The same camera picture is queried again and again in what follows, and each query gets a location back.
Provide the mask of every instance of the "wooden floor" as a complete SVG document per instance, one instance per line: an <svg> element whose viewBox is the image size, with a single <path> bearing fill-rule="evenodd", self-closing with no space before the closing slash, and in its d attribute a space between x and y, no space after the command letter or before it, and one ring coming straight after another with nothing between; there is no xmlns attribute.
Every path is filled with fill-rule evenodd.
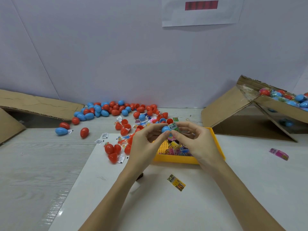
<svg viewBox="0 0 308 231"><path fill-rule="evenodd" d="M161 108L171 117L202 125L202 109ZM132 115L127 117L134 125ZM71 125L57 136L54 128L27 129L0 146L0 230L48 230L102 133L115 130L115 117ZM80 130L88 127L82 140Z"/></svg>

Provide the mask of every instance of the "white paper sheet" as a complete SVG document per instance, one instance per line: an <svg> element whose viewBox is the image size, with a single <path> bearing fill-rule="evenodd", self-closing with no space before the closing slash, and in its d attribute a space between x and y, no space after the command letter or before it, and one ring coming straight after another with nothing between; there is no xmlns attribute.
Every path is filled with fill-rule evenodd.
<svg viewBox="0 0 308 231"><path fill-rule="evenodd" d="M163 27L172 27L238 23L243 2L244 0L162 0L162 24Z"/></svg>

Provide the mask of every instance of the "yellow plastic basket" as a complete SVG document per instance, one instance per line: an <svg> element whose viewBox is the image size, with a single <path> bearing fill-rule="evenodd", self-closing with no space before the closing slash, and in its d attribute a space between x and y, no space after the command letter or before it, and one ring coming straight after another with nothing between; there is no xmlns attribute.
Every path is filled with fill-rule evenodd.
<svg viewBox="0 0 308 231"><path fill-rule="evenodd" d="M213 132L212 128L205 127L210 130L211 135L215 141L216 147L222 156L222 158L225 160L225 155L222 152L220 145L216 139L216 136ZM156 156L154 158L154 161L162 161L162 162L173 162L173 163L186 163L186 164L199 164L198 161L193 157L193 156L182 156L182 155L164 155L164 154L159 154L159 153L165 153L165 151L168 149L169 143L167 140L165 140L161 146L159 147Z"/></svg>

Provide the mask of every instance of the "forearm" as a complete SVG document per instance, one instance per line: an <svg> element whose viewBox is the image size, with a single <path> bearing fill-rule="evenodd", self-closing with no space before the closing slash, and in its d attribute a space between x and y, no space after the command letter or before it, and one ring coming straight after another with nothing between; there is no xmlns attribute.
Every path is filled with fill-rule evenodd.
<svg viewBox="0 0 308 231"><path fill-rule="evenodd" d="M127 194L137 177L131 170L124 169L79 231L113 230Z"/></svg>
<svg viewBox="0 0 308 231"><path fill-rule="evenodd" d="M283 231L279 223L264 209L236 176L223 163L213 175L244 231Z"/></svg>

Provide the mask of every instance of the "red rectangle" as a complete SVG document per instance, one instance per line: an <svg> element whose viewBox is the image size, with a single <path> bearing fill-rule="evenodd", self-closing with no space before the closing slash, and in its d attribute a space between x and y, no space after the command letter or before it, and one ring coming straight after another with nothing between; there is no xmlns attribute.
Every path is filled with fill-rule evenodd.
<svg viewBox="0 0 308 231"><path fill-rule="evenodd" d="M185 10L217 9L218 1L187 1Z"/></svg>

